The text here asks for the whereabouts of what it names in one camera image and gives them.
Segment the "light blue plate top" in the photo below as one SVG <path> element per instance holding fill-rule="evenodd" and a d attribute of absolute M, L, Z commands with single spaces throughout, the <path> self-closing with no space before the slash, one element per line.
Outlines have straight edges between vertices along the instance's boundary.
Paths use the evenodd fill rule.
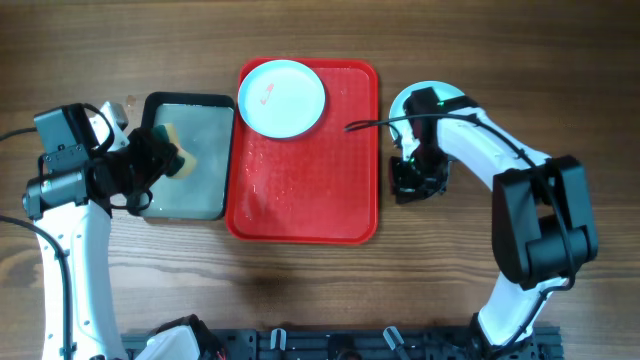
<path fill-rule="evenodd" d="M 326 90 L 308 66 L 293 60 L 267 61 L 241 81 L 238 109 L 258 134 L 288 139 L 310 130 L 321 118 Z"/>

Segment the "light blue plate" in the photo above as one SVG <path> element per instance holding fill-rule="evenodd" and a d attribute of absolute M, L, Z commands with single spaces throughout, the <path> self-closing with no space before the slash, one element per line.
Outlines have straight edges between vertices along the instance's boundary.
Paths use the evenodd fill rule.
<path fill-rule="evenodd" d="M 465 93 L 457 87 L 441 81 L 421 81 L 402 90 L 394 99 L 389 118 L 394 119 L 405 115 L 404 104 L 410 95 L 417 90 L 432 88 L 440 100 L 448 100 L 464 96 Z M 390 134 L 396 148 L 402 151 L 402 160 L 408 161 L 413 152 L 419 147 L 420 141 L 413 135 L 408 120 L 399 120 L 390 125 Z"/>
<path fill-rule="evenodd" d="M 310 130 L 321 118 L 326 90 L 308 66 L 293 60 L 267 61 L 241 81 L 238 109 L 258 134 L 288 139 Z"/>

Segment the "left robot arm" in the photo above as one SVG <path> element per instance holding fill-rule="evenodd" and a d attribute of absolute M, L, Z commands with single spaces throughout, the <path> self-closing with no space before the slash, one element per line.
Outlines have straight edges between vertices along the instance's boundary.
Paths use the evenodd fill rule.
<path fill-rule="evenodd" d="M 184 178 L 195 166 L 171 124 L 123 135 L 96 107 L 75 103 L 35 116 L 45 152 L 27 184 L 27 227 L 40 245 L 44 272 L 46 359 L 126 359 L 108 270 L 111 199 L 150 197 L 161 177 Z"/>

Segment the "green yellow sponge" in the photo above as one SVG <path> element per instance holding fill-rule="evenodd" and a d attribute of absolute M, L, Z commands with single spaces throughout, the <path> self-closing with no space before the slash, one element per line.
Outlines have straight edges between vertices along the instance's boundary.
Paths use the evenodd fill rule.
<path fill-rule="evenodd" d="M 167 178 L 182 179 L 193 172 L 197 159 L 187 152 L 180 144 L 179 136 L 173 124 L 163 124 L 152 129 L 153 136 L 162 144 L 172 147 L 170 150 L 170 160 L 164 172 Z"/>

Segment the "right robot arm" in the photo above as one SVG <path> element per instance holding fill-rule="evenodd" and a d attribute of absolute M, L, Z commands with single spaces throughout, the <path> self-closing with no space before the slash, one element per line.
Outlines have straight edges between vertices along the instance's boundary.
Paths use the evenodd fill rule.
<path fill-rule="evenodd" d="M 453 161 L 491 191 L 491 246 L 499 275 L 474 315 L 468 350 L 489 359 L 523 348 L 551 295 L 570 290 L 580 267 L 597 255 L 584 167 L 573 156 L 552 157 L 520 142 L 443 82 L 402 90 L 388 126 L 402 152 L 390 160 L 397 203 L 444 193 Z"/>

